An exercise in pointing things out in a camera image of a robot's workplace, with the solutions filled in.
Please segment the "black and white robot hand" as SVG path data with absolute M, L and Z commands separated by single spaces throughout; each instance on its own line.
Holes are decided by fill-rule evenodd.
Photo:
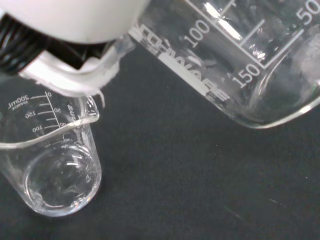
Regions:
M 3 0 L 0 83 L 31 80 L 66 97 L 101 96 L 134 44 L 147 0 Z

